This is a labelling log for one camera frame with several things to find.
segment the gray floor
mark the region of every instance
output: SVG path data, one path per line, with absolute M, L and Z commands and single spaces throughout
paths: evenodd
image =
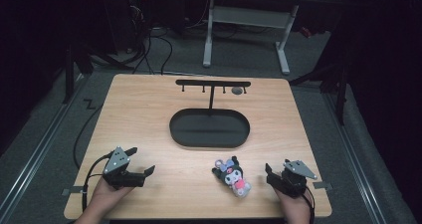
M 202 30 L 190 30 L 183 36 L 168 32 L 162 38 L 171 43 L 172 55 L 164 71 L 166 75 L 185 73 L 287 80 L 310 72 L 329 34 L 307 39 L 292 33 L 286 46 L 291 74 L 283 76 L 273 43 L 279 32 L 266 30 L 256 35 L 238 31 L 231 36 L 230 31 L 217 30 L 213 64 L 209 69 L 201 66 L 205 37 Z M 155 35 L 163 33 L 163 30 L 154 31 Z M 151 39 L 148 63 L 156 74 L 169 52 L 166 42 Z M 125 55 L 116 58 L 124 59 Z M 137 72 L 150 73 L 146 63 L 142 63 Z M 68 200 L 63 190 L 72 187 L 78 173 L 72 155 L 74 145 L 77 160 L 81 162 L 99 116 L 96 113 L 83 129 L 95 112 L 88 108 L 87 100 L 97 109 L 106 98 L 112 77 L 119 73 L 124 72 L 96 66 L 90 77 L 80 77 L 77 81 L 77 94 L 68 106 L 62 105 L 65 80 L 61 75 L 54 88 L 33 109 L 31 118 L 0 158 L 3 167 L 0 169 L 0 200 L 4 212 L 0 223 L 70 221 L 63 215 Z M 307 82 L 292 87 L 321 177 L 328 183 L 327 195 L 333 210 L 329 217 L 318 218 L 316 223 L 416 223 L 367 133 L 352 91 L 347 90 L 345 126 L 340 126 L 332 112 L 334 96 L 321 94 L 317 85 Z M 22 176 L 26 181 L 17 182 Z

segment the small black object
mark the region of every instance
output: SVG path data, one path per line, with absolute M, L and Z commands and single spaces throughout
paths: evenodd
M 136 153 L 136 148 L 123 151 L 121 147 L 117 147 L 112 153 L 108 163 L 105 165 L 103 178 L 108 185 L 116 189 L 120 187 L 141 187 L 145 182 L 145 178 L 154 172 L 155 166 L 151 166 L 144 173 L 132 173 L 126 169 L 130 163 L 130 155 Z
M 282 176 L 279 176 L 272 172 L 273 169 L 268 163 L 265 164 L 265 171 L 268 174 L 267 183 L 292 198 L 302 196 L 307 190 L 307 179 L 304 176 L 292 173 L 286 168 Z

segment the black hook rack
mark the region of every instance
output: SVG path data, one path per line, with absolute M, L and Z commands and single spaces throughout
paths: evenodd
M 185 86 L 202 87 L 202 93 L 205 93 L 205 87 L 211 87 L 209 110 L 212 110 L 212 106 L 214 102 L 214 90 L 216 87 L 222 87 L 223 94 L 226 94 L 226 87 L 241 87 L 243 88 L 244 93 L 246 93 L 246 88 L 251 86 L 250 82 L 198 81 L 198 80 L 177 80 L 176 84 L 179 86 L 182 86 L 182 92 L 185 91 L 184 90 Z

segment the desk leg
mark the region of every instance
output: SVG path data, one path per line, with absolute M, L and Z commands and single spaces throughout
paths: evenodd
M 283 39 L 281 42 L 276 43 L 277 54 L 279 55 L 279 62 L 280 62 L 280 66 L 282 67 L 282 73 L 284 75 L 288 75 L 290 73 L 289 64 L 288 64 L 288 61 L 286 59 L 286 54 L 285 54 L 285 46 L 286 46 L 286 42 L 288 41 L 289 34 L 292 30 L 293 23 L 295 22 L 298 9 L 299 9 L 298 5 L 294 6 L 294 8 L 292 9 L 291 15 L 289 17 L 288 23 L 285 28 L 285 32 L 283 34 Z
M 211 66 L 213 17 L 214 17 L 214 0 L 210 0 L 210 8 L 208 12 L 207 39 L 205 40 L 204 62 L 202 63 L 202 66 L 205 68 L 209 68 Z

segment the plush doll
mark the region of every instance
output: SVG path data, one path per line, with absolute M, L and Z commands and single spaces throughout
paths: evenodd
M 245 197 L 251 190 L 251 184 L 243 178 L 243 170 L 236 156 L 232 156 L 226 163 L 218 159 L 212 172 L 228 185 L 237 197 Z

